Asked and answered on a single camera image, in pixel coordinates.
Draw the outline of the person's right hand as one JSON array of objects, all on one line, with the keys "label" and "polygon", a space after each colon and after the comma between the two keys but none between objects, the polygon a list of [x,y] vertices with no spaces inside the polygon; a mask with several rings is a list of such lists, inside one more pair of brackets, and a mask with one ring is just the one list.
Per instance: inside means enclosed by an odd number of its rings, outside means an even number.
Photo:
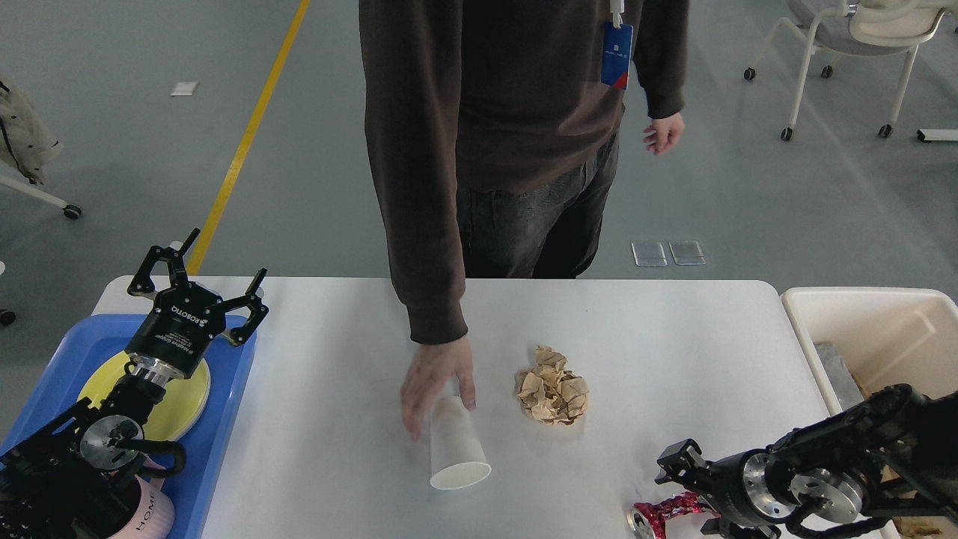
[{"label": "person's right hand", "polygon": [[475,363],[469,338],[444,344],[421,344],[400,387],[401,419],[411,440],[417,442],[425,416],[446,383],[457,381],[459,396],[470,412],[476,409]]}]

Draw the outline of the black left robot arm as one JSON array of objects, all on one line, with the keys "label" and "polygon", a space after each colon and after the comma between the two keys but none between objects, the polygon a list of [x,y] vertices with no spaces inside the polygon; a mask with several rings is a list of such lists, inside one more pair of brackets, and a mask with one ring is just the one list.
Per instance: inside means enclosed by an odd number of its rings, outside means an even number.
[{"label": "black left robot arm", "polygon": [[148,249],[127,289],[146,314],[63,338],[2,444],[3,537],[201,531],[268,307],[265,269],[233,298],[189,277],[199,233]]}]

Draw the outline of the person's left hand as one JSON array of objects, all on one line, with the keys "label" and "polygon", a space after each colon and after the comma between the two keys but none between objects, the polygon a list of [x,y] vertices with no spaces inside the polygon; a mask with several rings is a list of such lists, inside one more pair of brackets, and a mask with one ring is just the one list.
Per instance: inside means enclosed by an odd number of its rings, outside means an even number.
[{"label": "person's left hand", "polygon": [[685,132],[685,122],[680,112],[666,118],[651,119],[650,125],[644,129],[644,146],[654,156],[663,156],[674,149]]}]

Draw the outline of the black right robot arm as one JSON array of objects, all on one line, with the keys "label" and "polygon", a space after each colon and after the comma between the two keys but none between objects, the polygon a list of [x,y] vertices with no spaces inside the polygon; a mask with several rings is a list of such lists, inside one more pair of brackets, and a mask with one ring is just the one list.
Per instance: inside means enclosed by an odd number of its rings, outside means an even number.
[{"label": "black right robot arm", "polygon": [[705,460],[692,438],[668,446],[657,484],[685,487],[704,535],[852,538],[895,517],[956,519],[956,395],[898,383],[776,443]]}]

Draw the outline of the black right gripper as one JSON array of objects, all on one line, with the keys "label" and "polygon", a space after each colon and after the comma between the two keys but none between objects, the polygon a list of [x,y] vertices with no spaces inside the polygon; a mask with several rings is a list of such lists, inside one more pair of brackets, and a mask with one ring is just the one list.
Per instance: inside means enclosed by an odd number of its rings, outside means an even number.
[{"label": "black right gripper", "polygon": [[780,538],[797,505],[778,498],[766,483],[769,450],[752,449],[713,463],[692,438],[668,445],[656,460],[656,484],[675,482],[688,491],[709,491],[704,499],[721,517],[708,519],[701,532],[722,538]]}]

